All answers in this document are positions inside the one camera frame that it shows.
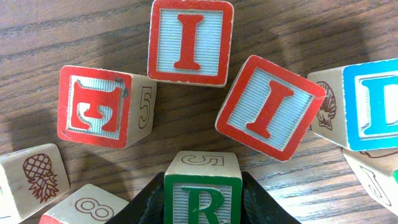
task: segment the seashell illustration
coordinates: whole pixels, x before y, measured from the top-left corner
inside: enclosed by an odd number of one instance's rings
[[[326,82],[317,82],[322,88],[326,90],[326,97],[323,101],[318,114],[318,125],[333,130],[331,120],[336,116],[336,98],[333,90]]]

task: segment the table surface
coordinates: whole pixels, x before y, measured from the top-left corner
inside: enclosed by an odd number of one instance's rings
[[[397,57],[398,2],[231,3],[235,17],[227,86],[159,83],[152,134],[115,150],[57,137],[59,71],[79,65],[145,75],[152,1],[0,0],[0,154],[54,142],[73,191],[91,183],[132,200],[178,151],[234,152],[241,169],[302,223],[398,223],[367,195],[339,147],[311,131],[290,161],[277,162],[214,129],[237,72],[252,54],[304,77]],[[23,223],[38,223],[54,205]]]

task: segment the green block border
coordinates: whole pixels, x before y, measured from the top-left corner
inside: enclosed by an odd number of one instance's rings
[[[213,184],[232,186],[231,223],[241,221],[242,180],[236,177],[210,177],[200,175],[166,175],[164,179],[164,223],[173,223],[173,189],[174,183]]]

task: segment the block face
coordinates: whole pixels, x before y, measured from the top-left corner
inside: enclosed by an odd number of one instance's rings
[[[326,91],[316,118],[311,123],[312,131],[341,147],[348,147],[343,95],[344,67],[314,72],[308,79],[320,85]]]
[[[67,141],[123,148],[132,75],[95,68],[61,70],[58,136]]]
[[[45,144],[0,157],[4,204],[21,222],[70,188],[58,147]]]
[[[239,223],[241,192],[233,153],[181,151],[165,174],[165,223]]]
[[[343,155],[369,196],[398,215],[398,183],[393,176],[398,164],[397,152],[353,152],[343,149]]]
[[[238,160],[230,152],[180,151],[165,174],[242,177]]]
[[[157,82],[147,76],[134,75],[129,113],[127,146],[152,132]]]
[[[155,0],[148,76],[161,82],[224,86],[233,13],[225,1]]]
[[[398,59],[344,69],[349,148],[354,151],[398,147]]]
[[[218,223],[239,223],[241,192],[242,180],[235,177],[167,175],[165,223],[216,223],[212,221],[211,214],[215,214]],[[211,209],[208,212],[195,212],[203,207]]]
[[[63,224],[106,223],[127,204],[127,201],[87,184],[46,212],[40,224],[47,224],[49,217]]]
[[[286,161],[292,157],[324,96],[322,87],[251,56],[221,107],[216,129]]]

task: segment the number 5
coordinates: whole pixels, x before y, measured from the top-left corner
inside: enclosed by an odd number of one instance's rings
[[[143,86],[141,89],[141,102],[139,105],[140,110],[146,109],[146,116],[145,118],[141,116],[138,121],[139,128],[143,129],[147,126],[149,115],[150,115],[150,99],[152,98],[152,87],[150,86]]]

